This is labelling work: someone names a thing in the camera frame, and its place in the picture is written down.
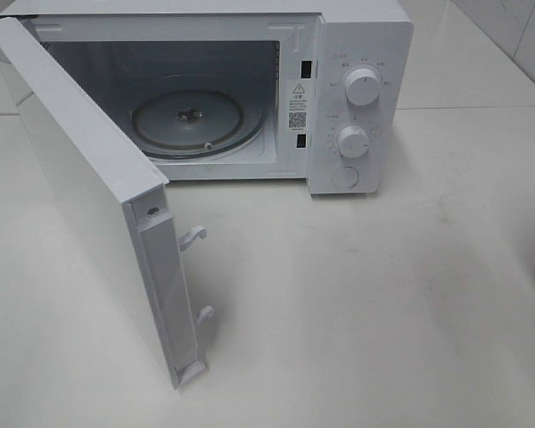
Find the white warning label sticker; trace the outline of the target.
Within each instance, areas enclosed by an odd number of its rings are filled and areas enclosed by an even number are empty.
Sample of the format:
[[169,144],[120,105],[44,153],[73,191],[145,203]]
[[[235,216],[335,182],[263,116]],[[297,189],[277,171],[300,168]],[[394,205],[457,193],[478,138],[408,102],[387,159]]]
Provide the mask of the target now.
[[303,78],[288,80],[284,95],[288,129],[306,131],[309,127],[310,105],[313,98],[311,80]]

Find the round white door button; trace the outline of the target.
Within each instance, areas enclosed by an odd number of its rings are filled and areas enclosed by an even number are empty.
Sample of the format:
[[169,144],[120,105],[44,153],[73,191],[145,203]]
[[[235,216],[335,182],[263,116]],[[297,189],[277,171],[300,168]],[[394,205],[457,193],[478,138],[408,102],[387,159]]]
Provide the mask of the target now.
[[359,181],[358,171],[349,166],[341,166],[332,174],[333,184],[340,188],[352,188]]

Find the white control knob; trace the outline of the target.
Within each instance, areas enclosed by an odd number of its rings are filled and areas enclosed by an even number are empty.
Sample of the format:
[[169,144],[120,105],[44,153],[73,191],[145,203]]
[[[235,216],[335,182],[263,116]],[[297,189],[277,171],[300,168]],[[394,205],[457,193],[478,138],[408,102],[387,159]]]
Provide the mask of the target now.
[[355,106],[372,103],[382,90],[379,72],[366,64],[348,71],[343,85],[347,100]]
[[349,126],[338,133],[336,145],[342,157],[357,159],[367,153],[370,139],[362,127]]

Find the white microwave door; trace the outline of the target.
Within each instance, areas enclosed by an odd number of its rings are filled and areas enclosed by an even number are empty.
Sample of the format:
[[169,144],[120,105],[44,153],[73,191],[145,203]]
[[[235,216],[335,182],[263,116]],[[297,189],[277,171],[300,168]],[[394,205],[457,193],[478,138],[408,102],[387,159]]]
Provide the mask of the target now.
[[207,234],[177,235],[167,179],[46,51],[29,28],[0,19],[0,71],[59,211],[117,295],[174,387],[206,366],[181,252]]

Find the white microwave oven body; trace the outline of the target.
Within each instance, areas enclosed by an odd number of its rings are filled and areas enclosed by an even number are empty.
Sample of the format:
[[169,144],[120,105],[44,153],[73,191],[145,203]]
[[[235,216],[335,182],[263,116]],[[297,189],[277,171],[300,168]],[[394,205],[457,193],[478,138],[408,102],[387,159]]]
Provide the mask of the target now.
[[[303,179],[312,194],[372,193],[380,183],[414,26],[395,1],[16,1],[14,18],[89,94],[168,182]],[[344,78],[360,65],[382,90],[351,104]],[[287,81],[310,79],[309,127],[290,131]],[[262,129],[221,154],[164,160],[136,143],[131,114],[175,90],[205,89],[263,102]],[[368,134],[367,153],[342,157],[338,133]],[[333,184],[355,168],[352,188]]]

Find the glass microwave turntable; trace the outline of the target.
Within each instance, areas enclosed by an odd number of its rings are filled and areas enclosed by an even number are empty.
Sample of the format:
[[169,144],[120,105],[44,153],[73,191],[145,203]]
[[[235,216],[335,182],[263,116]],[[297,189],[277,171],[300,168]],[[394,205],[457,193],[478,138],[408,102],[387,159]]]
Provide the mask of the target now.
[[263,102],[205,89],[175,90],[131,114],[136,143],[152,157],[192,160],[246,144],[263,127]]

